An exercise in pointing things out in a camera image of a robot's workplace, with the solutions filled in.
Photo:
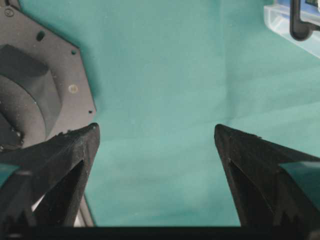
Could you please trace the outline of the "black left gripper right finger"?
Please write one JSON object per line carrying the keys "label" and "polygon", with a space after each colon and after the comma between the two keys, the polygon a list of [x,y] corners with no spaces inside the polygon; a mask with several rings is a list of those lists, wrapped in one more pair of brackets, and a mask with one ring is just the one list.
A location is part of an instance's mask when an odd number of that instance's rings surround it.
{"label": "black left gripper right finger", "polygon": [[243,227],[319,227],[318,157],[223,124],[214,143]]}

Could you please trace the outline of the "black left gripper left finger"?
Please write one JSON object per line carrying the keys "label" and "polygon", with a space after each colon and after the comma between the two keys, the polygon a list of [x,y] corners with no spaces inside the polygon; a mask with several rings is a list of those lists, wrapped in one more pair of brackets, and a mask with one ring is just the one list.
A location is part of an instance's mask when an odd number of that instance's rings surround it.
{"label": "black left gripper left finger", "polygon": [[29,226],[73,226],[99,145],[100,127],[91,123],[1,154],[0,162],[17,170],[0,188],[0,226],[20,219]]}

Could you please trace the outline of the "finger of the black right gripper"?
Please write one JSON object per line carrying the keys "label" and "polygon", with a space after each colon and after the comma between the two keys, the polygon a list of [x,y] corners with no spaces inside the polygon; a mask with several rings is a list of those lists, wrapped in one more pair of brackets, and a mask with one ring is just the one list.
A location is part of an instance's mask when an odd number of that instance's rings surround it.
{"label": "finger of the black right gripper", "polygon": [[289,32],[296,41],[307,40],[313,32],[319,32],[320,27],[308,21],[301,20],[301,1],[290,1],[290,16],[289,16]]}

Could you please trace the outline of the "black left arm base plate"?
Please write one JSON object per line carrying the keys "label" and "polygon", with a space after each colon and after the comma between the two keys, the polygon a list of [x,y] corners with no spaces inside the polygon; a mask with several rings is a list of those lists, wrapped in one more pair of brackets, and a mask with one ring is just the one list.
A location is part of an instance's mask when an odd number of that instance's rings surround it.
{"label": "black left arm base plate", "polygon": [[42,143],[89,125],[96,114],[79,48],[0,3],[0,150]]}

